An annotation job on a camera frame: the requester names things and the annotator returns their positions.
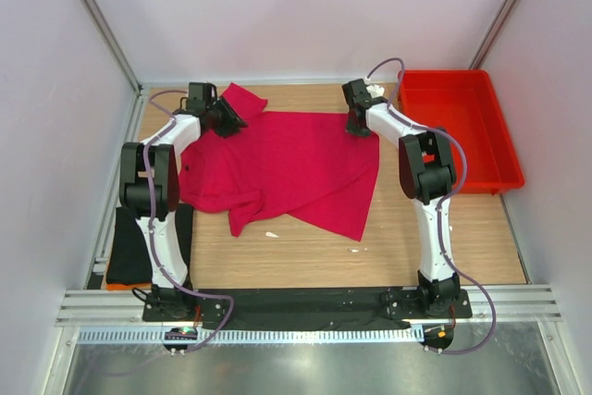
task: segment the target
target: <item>white object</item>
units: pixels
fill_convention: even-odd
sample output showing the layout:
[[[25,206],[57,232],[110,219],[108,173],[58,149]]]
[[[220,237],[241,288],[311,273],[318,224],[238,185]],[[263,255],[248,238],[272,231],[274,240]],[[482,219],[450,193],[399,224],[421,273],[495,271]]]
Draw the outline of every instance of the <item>white object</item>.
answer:
[[[374,90],[375,86],[368,85],[366,90],[369,92]],[[399,138],[409,134],[419,134],[422,131],[412,129],[410,126],[399,122],[390,115],[388,104],[378,104],[370,107],[366,111],[366,124],[368,128],[381,136],[388,139],[395,147],[399,148]],[[412,125],[419,125],[399,112],[395,107],[391,106],[390,110],[409,122]],[[414,199],[415,214],[417,215],[417,223],[419,226],[419,238],[421,242],[421,262],[419,270],[424,278],[430,282],[434,279],[443,280],[453,276],[454,271],[448,265],[439,247],[438,240],[438,219],[436,205],[441,198],[430,201],[428,205]],[[450,229],[449,229],[449,212],[450,200],[446,200],[442,205],[442,237],[448,257],[452,260],[452,252],[450,249]]]
[[[146,241],[148,254],[150,254],[150,262],[152,263],[152,282],[158,287],[172,288],[173,285],[168,282],[168,279],[165,278],[162,270],[156,266],[156,262],[154,261],[152,250],[150,248],[150,233],[148,229],[149,220],[149,217],[141,217],[138,221],[138,225],[140,226],[142,235]],[[187,266],[183,262],[181,250],[179,248],[177,229],[175,227],[175,212],[168,213],[164,221],[155,218],[153,227],[154,249],[156,250],[158,259],[173,280],[182,286],[187,277]]]
[[[417,215],[417,224],[419,226],[419,241],[422,245],[422,257],[419,263],[419,271],[430,282],[434,279],[442,280],[450,278],[454,271],[450,268],[442,251],[440,249],[438,240],[438,210],[436,206],[441,200],[434,199],[428,205],[424,205],[421,201],[413,199],[413,206],[415,207],[415,214]],[[447,256],[452,260],[452,252],[450,249],[450,230],[446,230],[448,226],[448,212],[450,207],[450,199],[442,203],[442,239],[446,247]]]
[[[177,120],[177,125],[175,125],[169,133],[155,142],[153,146],[160,145],[161,143],[172,144],[175,147],[175,154],[180,155],[191,143],[200,138],[200,119],[192,115],[176,115],[175,118]],[[171,120],[172,119],[168,121],[163,129],[170,125]],[[152,138],[153,136],[150,136],[149,138],[144,139],[142,143],[146,144]]]

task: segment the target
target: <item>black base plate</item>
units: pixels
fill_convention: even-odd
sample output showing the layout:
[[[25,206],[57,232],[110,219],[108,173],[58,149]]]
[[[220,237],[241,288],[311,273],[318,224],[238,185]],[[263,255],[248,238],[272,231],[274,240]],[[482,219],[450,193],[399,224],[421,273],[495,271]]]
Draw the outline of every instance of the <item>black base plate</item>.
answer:
[[[448,306],[437,316],[427,315],[416,298],[416,290],[401,287],[201,291],[234,298],[234,312],[226,329],[385,330],[408,328],[409,319],[450,318]],[[198,303],[202,306],[203,326],[216,328],[228,309],[228,302],[199,300]],[[453,304],[457,318],[473,315],[466,290],[461,290],[460,300]]]

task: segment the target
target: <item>pink cloth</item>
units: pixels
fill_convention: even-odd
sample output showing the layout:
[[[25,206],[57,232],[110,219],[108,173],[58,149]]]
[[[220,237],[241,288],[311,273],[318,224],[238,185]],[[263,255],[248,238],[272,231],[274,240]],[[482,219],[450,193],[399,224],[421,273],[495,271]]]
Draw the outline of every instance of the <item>pink cloth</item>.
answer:
[[[359,241],[378,173],[378,138],[345,131],[347,115],[264,112],[238,85],[223,93],[249,127],[227,139],[208,131],[181,156],[181,199],[228,210],[230,233],[289,214]]]

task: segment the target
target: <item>metal floor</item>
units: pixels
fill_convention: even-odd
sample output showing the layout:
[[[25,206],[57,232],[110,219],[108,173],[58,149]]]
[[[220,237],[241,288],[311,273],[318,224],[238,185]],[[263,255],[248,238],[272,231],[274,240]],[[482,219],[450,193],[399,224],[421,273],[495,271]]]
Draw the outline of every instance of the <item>metal floor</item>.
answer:
[[[458,325],[452,347],[476,344],[488,323]],[[185,357],[160,345],[78,345],[68,395],[560,394],[537,323],[504,323],[481,351],[437,356],[415,343],[212,346]],[[126,371],[163,356],[130,376]]]

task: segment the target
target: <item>orange object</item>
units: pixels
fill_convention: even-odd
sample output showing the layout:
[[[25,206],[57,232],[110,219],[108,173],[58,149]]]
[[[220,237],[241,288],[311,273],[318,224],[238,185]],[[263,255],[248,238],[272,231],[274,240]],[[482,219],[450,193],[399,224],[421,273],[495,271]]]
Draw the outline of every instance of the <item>orange object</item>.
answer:
[[[464,149],[468,174],[462,192],[504,193],[524,176],[489,75],[481,69],[408,70],[401,111],[418,124],[443,127]],[[457,177],[461,157],[452,147]]]
[[[126,284],[106,284],[105,288],[109,291],[116,291],[116,290],[131,290],[134,287],[137,287],[139,289],[150,289],[151,286],[152,286],[152,284],[150,282],[147,282],[145,284],[132,284],[130,286],[128,286]]]

